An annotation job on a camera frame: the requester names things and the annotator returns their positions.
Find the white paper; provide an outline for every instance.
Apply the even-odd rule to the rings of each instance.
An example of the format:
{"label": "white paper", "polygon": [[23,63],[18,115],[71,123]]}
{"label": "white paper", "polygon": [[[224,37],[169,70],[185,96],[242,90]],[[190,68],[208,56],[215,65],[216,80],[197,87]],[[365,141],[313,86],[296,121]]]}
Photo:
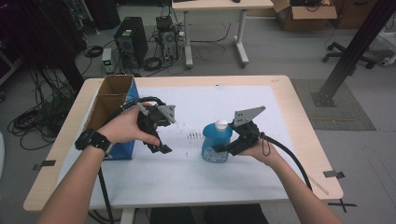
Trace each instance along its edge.
{"label": "white paper", "polygon": [[[271,87],[218,85],[138,88],[138,91],[140,97],[156,96],[176,106],[177,122],[158,129],[163,143],[173,151],[152,154],[147,146],[136,141],[131,161],[104,161],[102,169],[112,206],[254,203],[288,198],[272,169],[251,157],[230,154],[225,163],[211,163],[201,156],[202,132],[207,124],[217,119],[231,122],[235,111],[262,105],[266,109],[253,122],[261,132],[293,151]],[[236,138],[237,133],[233,133],[232,141]],[[301,176],[292,159],[282,150],[278,152]],[[79,151],[71,146],[59,181],[78,155]],[[104,204],[97,180],[91,206]]]}

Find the white bottle cap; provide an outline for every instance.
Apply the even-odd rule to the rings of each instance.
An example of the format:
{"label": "white bottle cap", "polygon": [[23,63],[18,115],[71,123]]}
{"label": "white bottle cap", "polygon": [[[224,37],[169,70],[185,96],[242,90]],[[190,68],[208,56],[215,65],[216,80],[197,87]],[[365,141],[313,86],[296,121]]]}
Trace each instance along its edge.
{"label": "white bottle cap", "polygon": [[219,132],[224,132],[225,129],[227,128],[228,122],[225,119],[218,119],[215,123],[216,130]]}

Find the metal bracket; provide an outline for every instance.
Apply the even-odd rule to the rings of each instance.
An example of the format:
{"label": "metal bracket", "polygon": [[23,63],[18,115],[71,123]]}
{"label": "metal bracket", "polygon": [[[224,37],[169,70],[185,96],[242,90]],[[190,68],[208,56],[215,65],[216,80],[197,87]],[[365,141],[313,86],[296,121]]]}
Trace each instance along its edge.
{"label": "metal bracket", "polygon": [[317,107],[336,107],[335,101],[332,98],[326,97],[320,92],[311,92],[311,97]]}
{"label": "metal bracket", "polygon": [[172,123],[175,123],[175,105],[159,105],[158,110]]}
{"label": "metal bracket", "polygon": [[260,106],[247,110],[235,111],[235,117],[233,118],[233,126],[239,127],[241,125],[251,122],[264,110],[265,110],[265,106]]}

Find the floor mat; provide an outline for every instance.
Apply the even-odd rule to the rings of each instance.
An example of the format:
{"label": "floor mat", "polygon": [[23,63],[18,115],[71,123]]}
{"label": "floor mat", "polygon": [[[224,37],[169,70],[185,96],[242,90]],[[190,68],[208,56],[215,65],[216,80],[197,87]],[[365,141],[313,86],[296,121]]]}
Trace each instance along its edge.
{"label": "floor mat", "polygon": [[294,89],[304,107],[305,113],[315,130],[333,131],[376,131],[352,92],[343,83],[332,98],[336,107],[317,107],[311,92],[318,92],[325,80],[292,79]]}

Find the bottle label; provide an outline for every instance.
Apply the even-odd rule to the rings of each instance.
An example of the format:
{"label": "bottle label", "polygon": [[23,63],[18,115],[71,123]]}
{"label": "bottle label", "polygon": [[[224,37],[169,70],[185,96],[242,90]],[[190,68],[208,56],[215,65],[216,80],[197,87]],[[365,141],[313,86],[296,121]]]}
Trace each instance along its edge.
{"label": "bottle label", "polygon": [[227,160],[227,151],[216,152],[213,147],[207,147],[204,151],[204,160],[211,162],[225,162]]}

